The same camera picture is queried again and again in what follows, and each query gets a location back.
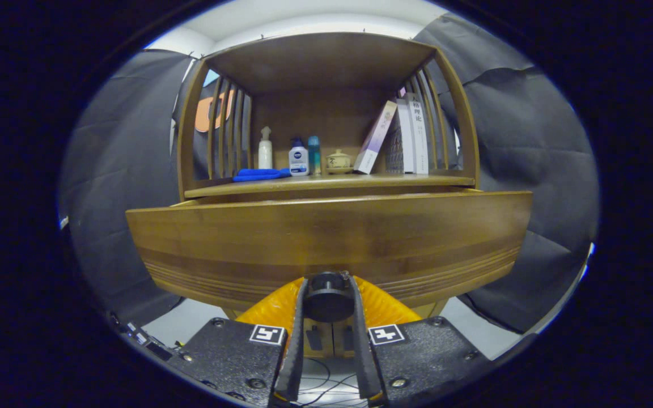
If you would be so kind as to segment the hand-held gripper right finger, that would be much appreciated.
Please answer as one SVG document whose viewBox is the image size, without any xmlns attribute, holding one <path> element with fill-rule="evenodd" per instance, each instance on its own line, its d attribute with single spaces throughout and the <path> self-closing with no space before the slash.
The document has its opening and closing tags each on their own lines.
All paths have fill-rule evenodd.
<svg viewBox="0 0 653 408">
<path fill-rule="evenodd" d="M 363 289 L 381 289 L 356 276 L 353 293 L 353 347 L 360 397 L 370 407 L 417 407 L 460 392 L 494 369 L 488 359 L 446 318 L 420 318 L 369 325 L 373 307 Z"/>
</svg>

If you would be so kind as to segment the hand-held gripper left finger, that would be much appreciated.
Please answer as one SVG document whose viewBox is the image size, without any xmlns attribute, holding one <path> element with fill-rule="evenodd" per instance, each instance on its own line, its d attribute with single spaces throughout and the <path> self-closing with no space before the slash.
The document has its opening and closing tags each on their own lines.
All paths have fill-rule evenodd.
<svg viewBox="0 0 653 408">
<path fill-rule="evenodd" d="M 249 407 L 297 401 L 304 359 L 305 278 L 267 295 L 239 318 L 211 318 L 168 367 L 206 392 Z"/>
</svg>

